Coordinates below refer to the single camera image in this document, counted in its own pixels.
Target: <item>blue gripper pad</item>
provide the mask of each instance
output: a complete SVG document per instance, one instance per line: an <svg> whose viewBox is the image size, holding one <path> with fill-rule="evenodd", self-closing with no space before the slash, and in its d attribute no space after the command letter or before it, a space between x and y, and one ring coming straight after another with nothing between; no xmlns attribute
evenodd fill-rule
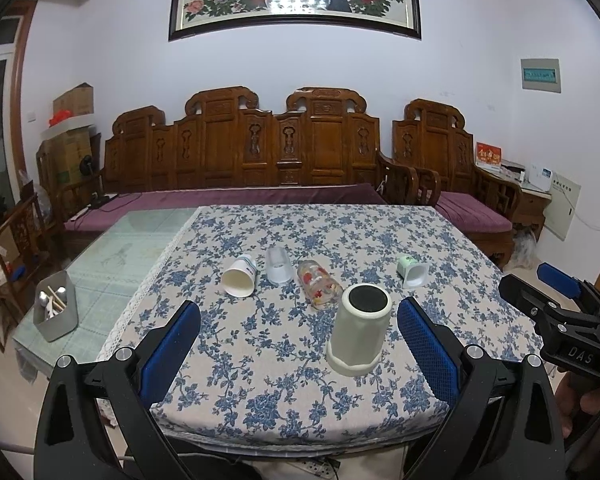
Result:
<svg viewBox="0 0 600 480"><path fill-rule="evenodd" d="M437 399L444 400L449 408L453 408L460 396L458 368L411 300L412 298L405 298L400 302L397 313L398 330L433 394Z"/></svg>
<svg viewBox="0 0 600 480"><path fill-rule="evenodd" d="M195 303L189 303L142 368L138 396L146 409L164 400L199 333L200 309Z"/></svg>
<svg viewBox="0 0 600 480"><path fill-rule="evenodd" d="M538 280L545 282L570 300L580 297L580 284L571 276L547 263L538 266Z"/></svg>

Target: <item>power strip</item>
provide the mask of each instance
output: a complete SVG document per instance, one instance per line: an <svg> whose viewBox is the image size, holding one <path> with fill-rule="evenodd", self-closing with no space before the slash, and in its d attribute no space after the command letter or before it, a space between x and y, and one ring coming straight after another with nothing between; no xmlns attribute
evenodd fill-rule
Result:
<svg viewBox="0 0 600 480"><path fill-rule="evenodd" d="M294 460L293 462L288 462L288 464L311 473L318 478L326 478L327 480L335 478L336 471L340 468L340 462L331 458L307 458L305 460Z"/></svg>

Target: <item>purple seat cushion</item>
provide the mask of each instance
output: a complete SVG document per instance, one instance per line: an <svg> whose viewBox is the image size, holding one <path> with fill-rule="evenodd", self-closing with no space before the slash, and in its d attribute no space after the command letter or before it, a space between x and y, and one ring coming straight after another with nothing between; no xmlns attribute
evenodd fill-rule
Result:
<svg viewBox="0 0 600 480"><path fill-rule="evenodd" d="M245 187L239 189L187 189L128 193L68 221L68 231L103 232L129 211L181 209L202 205L259 204L385 204L371 184L316 187Z"/></svg>
<svg viewBox="0 0 600 480"><path fill-rule="evenodd" d="M512 223L466 193L443 191L436 211L463 233L505 233Z"/></svg>

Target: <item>white cup with black top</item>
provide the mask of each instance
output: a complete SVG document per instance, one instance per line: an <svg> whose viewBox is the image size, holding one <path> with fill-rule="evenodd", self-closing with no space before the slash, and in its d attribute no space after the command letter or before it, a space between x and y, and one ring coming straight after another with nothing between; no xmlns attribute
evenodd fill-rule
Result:
<svg viewBox="0 0 600 480"><path fill-rule="evenodd" d="M342 293L327 342L331 368L341 375L356 377L368 374L378 365L393 304L387 291L373 283L357 283Z"/></svg>

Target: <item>chopsticks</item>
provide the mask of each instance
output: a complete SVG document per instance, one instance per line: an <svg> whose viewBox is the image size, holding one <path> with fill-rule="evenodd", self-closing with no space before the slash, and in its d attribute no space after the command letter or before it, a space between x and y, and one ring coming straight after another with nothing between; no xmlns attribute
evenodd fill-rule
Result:
<svg viewBox="0 0 600 480"><path fill-rule="evenodd" d="M60 309L60 312L62 312L64 309L66 309L66 305L62 302L62 300L60 298L58 298L58 295L54 292L54 290L50 286L48 286L47 288L48 288L49 292L51 292L53 299L56 300L56 305Z"/></svg>

